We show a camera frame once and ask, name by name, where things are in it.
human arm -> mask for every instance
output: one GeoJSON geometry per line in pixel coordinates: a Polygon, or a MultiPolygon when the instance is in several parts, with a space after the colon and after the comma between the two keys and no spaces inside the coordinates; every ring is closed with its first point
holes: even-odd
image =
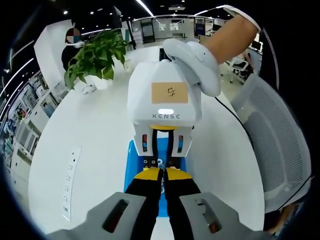
{"type": "Polygon", "coordinates": [[[281,211],[280,218],[279,218],[278,222],[276,223],[276,225],[274,227],[272,227],[271,229],[268,229],[267,232],[270,234],[274,234],[274,233],[278,232],[285,225],[289,216],[294,212],[295,207],[296,207],[296,205],[294,203],[284,207],[281,211]]]}
{"type": "Polygon", "coordinates": [[[236,15],[215,32],[204,46],[214,55],[218,64],[222,64],[243,53],[253,42],[258,31],[248,19],[236,15]]]}

power outlet strip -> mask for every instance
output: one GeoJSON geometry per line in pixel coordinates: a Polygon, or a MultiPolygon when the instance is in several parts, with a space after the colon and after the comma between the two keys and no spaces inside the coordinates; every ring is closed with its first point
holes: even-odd
{"type": "Polygon", "coordinates": [[[71,221],[72,187],[81,150],[81,147],[78,147],[71,152],[65,171],[64,186],[62,193],[62,216],[68,221],[71,221]]]}

black cable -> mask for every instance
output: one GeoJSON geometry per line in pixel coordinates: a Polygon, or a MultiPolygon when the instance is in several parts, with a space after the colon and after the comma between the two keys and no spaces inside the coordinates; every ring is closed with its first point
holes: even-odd
{"type": "Polygon", "coordinates": [[[251,146],[252,146],[252,148],[254,148],[254,143],[253,143],[253,141],[252,141],[252,139],[251,139],[251,137],[250,137],[250,135],[249,135],[249,132],[247,131],[247,129],[245,128],[245,126],[244,126],[244,124],[241,122],[241,120],[238,118],[238,116],[237,115],[235,115],[226,105],[224,105],[217,97],[214,97],[222,106],[224,106],[234,117],[235,117],[235,119],[237,119],[238,120],[238,122],[241,124],[241,126],[243,127],[243,129],[245,130],[245,132],[246,132],[246,134],[247,134],[247,136],[248,136],[248,138],[249,138],[249,141],[250,141],[250,143],[251,143],[251,146]]]}
{"type": "Polygon", "coordinates": [[[298,189],[287,201],[285,201],[284,204],[282,204],[282,205],[276,210],[276,212],[279,211],[280,209],[282,209],[283,206],[286,205],[287,202],[289,202],[289,201],[303,188],[303,186],[309,181],[309,179],[310,179],[311,177],[312,177],[312,174],[304,181],[304,183],[301,185],[301,187],[299,187],[299,189],[298,189]]]}

potted plant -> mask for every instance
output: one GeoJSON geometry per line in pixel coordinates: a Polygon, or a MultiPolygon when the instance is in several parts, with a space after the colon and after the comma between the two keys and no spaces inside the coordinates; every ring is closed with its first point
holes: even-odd
{"type": "Polygon", "coordinates": [[[117,30],[104,30],[88,40],[68,64],[64,75],[65,85],[75,89],[78,82],[94,85],[97,89],[107,87],[114,79],[114,58],[125,63],[127,42],[117,30]]]}

white chair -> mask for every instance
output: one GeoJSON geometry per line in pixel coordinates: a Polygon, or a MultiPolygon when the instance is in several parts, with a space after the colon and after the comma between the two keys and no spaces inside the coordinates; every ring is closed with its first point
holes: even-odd
{"type": "Polygon", "coordinates": [[[251,74],[231,105],[252,140],[265,212],[302,198],[311,184],[311,158],[304,135],[282,98],[251,74]]]}
{"type": "MultiPolygon", "coordinates": [[[[241,58],[239,58],[239,57],[237,57],[237,56],[234,57],[234,58],[232,58],[231,61],[227,60],[227,61],[226,61],[226,64],[227,64],[227,65],[231,68],[231,70],[232,70],[232,71],[229,71],[229,72],[228,72],[228,74],[231,75],[230,83],[233,83],[233,82],[234,82],[234,75],[237,75],[237,74],[243,72],[243,71],[248,67],[248,65],[249,65],[249,63],[248,63],[246,60],[243,60],[243,59],[241,59],[241,58]],[[242,63],[245,63],[243,67],[237,66],[237,65],[242,64],[242,63]]],[[[245,83],[245,81],[244,81],[242,78],[239,77],[239,79],[240,79],[241,84],[244,84],[244,83],[245,83]]]]}

